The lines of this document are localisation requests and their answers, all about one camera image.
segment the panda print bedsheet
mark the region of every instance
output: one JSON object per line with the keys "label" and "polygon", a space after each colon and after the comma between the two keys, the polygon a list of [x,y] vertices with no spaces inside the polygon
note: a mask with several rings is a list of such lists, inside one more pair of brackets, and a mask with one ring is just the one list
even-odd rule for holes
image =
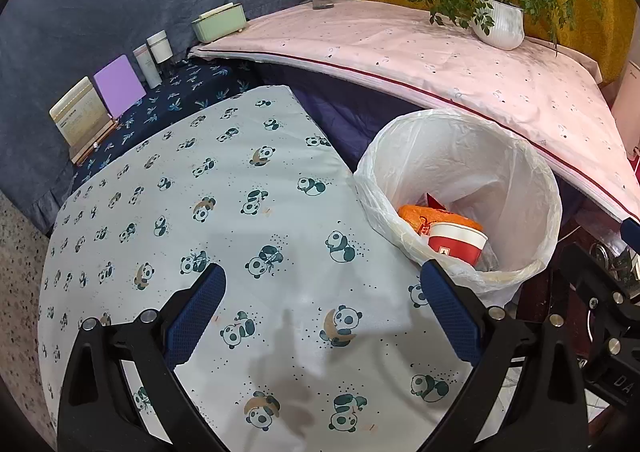
{"label": "panda print bedsheet", "polygon": [[417,450],[470,372],[321,130],[288,87],[263,86],[159,132],[63,205],[38,323],[54,425],[82,320],[132,321],[209,262],[226,293],[175,374],[232,452]]}

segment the orange package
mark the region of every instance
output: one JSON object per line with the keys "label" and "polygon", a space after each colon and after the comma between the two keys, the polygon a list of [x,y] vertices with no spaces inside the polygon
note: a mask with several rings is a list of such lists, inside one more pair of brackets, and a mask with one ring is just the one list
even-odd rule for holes
{"label": "orange package", "polygon": [[482,231],[482,225],[467,219],[463,215],[447,212],[447,210],[436,210],[429,207],[418,207],[415,205],[404,205],[398,210],[398,215],[408,222],[419,235],[428,235],[429,228],[433,223],[455,223],[457,225],[468,226],[469,228]]}

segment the white jar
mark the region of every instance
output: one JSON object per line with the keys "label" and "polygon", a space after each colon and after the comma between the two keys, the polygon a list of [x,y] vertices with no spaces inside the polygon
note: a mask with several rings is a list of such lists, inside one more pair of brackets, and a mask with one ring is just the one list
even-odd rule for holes
{"label": "white jar", "polygon": [[156,64],[154,63],[146,44],[142,44],[140,47],[134,49],[133,55],[138,61],[140,70],[142,70],[142,74],[144,74],[146,83],[149,84],[149,88],[155,88],[160,85],[162,83],[162,78],[160,78],[160,74],[158,74]]}
{"label": "white jar", "polygon": [[495,0],[486,0],[491,4],[493,9],[484,8],[482,12],[486,12],[494,20],[493,27],[489,28],[489,34],[485,34],[482,28],[474,22],[469,21],[471,29],[485,44],[497,47],[504,51],[511,51],[518,47],[524,40],[524,27],[522,25],[522,9],[496,2]]}
{"label": "white jar", "polygon": [[147,38],[146,43],[149,44],[149,48],[151,49],[151,52],[157,64],[161,64],[165,60],[168,60],[169,58],[174,56],[174,53],[171,50],[171,45],[169,45],[169,40],[167,40],[166,32],[164,30]]}

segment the pink bedsheet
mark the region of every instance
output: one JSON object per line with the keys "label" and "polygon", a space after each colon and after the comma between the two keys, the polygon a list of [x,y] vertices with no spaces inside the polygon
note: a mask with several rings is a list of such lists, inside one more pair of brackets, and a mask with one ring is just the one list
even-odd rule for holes
{"label": "pink bedsheet", "polygon": [[640,185],[587,69],[528,40],[501,51],[428,19],[425,11],[379,2],[335,0],[322,11],[304,4],[252,20],[191,55],[302,67],[425,108],[478,114],[526,138],[613,217],[640,219]]}

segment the terrazzo floor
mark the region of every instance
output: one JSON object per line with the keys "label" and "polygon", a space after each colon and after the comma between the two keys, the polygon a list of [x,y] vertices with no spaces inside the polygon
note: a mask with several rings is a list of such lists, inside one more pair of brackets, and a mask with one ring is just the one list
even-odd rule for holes
{"label": "terrazzo floor", "polygon": [[0,193],[0,375],[37,432],[54,449],[38,364],[38,298],[49,239]]}

